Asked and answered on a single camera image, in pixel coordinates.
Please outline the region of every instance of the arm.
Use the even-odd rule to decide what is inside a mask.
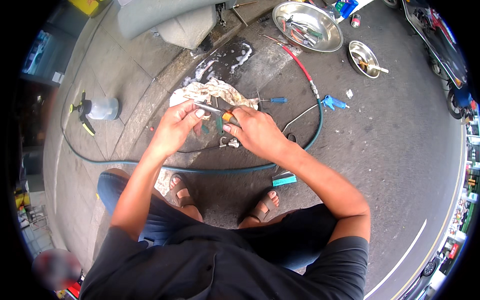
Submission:
[[[370,208],[347,179],[287,140],[269,115],[246,106],[234,109],[233,114],[242,128],[228,124],[224,125],[224,130],[236,136],[245,148],[259,157],[297,175],[337,218],[329,242],[346,236],[370,240]]]
[[[185,143],[187,134],[202,125],[203,109],[197,109],[193,100],[170,107],[162,117],[147,150],[133,171],[127,186],[113,211],[111,227],[119,227],[137,241],[142,232],[152,189],[165,160]]]

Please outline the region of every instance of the black t-shirt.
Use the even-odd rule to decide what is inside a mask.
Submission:
[[[327,244],[300,275],[259,257],[231,231],[201,230],[197,235],[189,228],[168,245],[146,249],[146,241],[110,228],[80,299],[363,299],[369,247],[364,238]]]

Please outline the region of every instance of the stainless steel bowl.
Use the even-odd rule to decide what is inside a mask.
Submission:
[[[302,2],[284,2],[277,5],[272,12],[273,21],[288,41],[307,52],[333,52],[342,47],[343,34],[338,24],[321,9]],[[303,23],[322,34],[322,39],[315,46],[297,42],[289,33],[283,31],[282,18],[286,21],[291,16],[293,20]]]
[[[358,74],[362,74],[370,78],[377,78],[380,74],[379,70],[365,66],[359,66],[353,61],[353,58],[355,57],[360,61],[364,61],[366,63],[379,67],[378,60],[375,57],[375,54],[372,52],[372,50],[370,50],[370,48],[367,47],[367,45],[363,44],[362,42],[351,41],[348,44],[347,57],[353,69],[357,71]]]

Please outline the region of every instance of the brown sandal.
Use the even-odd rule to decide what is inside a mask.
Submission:
[[[278,208],[278,207],[275,206],[272,199],[268,195],[268,192],[270,192],[270,191],[275,191],[276,195],[278,196],[278,201],[280,201],[280,193],[276,189],[274,189],[274,188],[266,189],[265,192],[264,192],[264,196],[260,199],[260,201],[265,204],[265,206],[268,208],[268,211],[266,213],[264,213],[260,208],[257,208],[257,204],[259,202],[258,201],[257,204],[255,204],[255,208],[252,209],[249,212],[249,216],[253,216],[253,217],[259,219],[260,222],[264,222],[265,218],[267,218],[269,213],[273,212],[275,209]]]
[[[180,178],[180,182],[177,183],[173,187],[173,189],[170,190],[170,193],[171,193],[172,198],[173,198],[173,202],[175,202],[175,204],[179,207],[184,207],[186,205],[195,206],[195,201],[193,200],[193,198],[191,196],[185,196],[185,197],[181,197],[181,198],[179,198],[177,196],[178,192],[180,192],[183,189],[188,190],[188,188],[185,185],[185,180],[182,178],[182,176],[180,176],[180,174],[177,174],[177,173],[173,174],[172,177],[170,177],[170,181],[168,183],[170,184],[174,178]]]

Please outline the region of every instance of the blue jeans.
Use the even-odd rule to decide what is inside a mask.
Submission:
[[[97,191],[110,215],[127,182],[127,178],[116,174],[100,174]],[[154,246],[161,246],[176,231],[200,224],[210,226],[152,195],[147,221],[139,240],[152,240]],[[317,204],[292,212],[275,224],[231,230],[244,238],[260,257],[273,264],[296,270],[318,258],[335,225],[336,219],[327,207]]]

